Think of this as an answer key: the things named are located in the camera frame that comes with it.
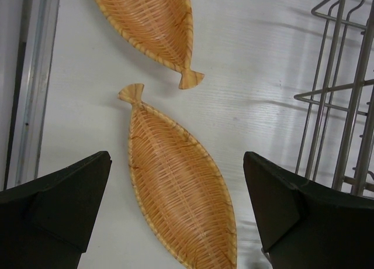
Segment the left aluminium rail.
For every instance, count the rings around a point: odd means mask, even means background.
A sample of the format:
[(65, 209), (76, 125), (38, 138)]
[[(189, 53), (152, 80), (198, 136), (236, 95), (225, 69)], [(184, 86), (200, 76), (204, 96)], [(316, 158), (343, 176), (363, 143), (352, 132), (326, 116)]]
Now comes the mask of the left aluminium rail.
[(60, 0), (1, 0), (1, 189), (37, 178)]

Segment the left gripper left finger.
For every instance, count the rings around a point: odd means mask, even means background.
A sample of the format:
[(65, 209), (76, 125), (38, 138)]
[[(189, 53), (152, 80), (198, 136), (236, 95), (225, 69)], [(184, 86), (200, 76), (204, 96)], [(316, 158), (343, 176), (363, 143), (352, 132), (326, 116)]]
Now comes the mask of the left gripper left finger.
[(112, 161), (99, 151), (1, 192), (1, 268), (77, 268)]

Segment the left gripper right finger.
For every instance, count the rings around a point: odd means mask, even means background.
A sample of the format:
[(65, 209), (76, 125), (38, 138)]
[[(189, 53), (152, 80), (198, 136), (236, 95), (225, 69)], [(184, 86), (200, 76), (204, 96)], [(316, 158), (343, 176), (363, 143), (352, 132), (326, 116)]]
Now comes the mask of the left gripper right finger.
[(273, 268), (372, 268), (373, 200), (325, 187), (254, 152), (245, 181)]

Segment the fish-shaped wicker plate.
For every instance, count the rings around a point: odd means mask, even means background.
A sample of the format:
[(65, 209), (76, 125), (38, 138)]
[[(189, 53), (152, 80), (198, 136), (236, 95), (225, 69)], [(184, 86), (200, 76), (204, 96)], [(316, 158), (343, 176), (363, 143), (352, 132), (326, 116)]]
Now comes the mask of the fish-shaped wicker plate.
[(160, 243), (186, 268), (236, 268), (237, 228), (225, 180), (207, 150), (178, 122), (142, 100), (131, 105), (128, 163), (136, 201)]
[(135, 49), (181, 74), (180, 89), (201, 83), (191, 69), (191, 0), (95, 0), (104, 17)]

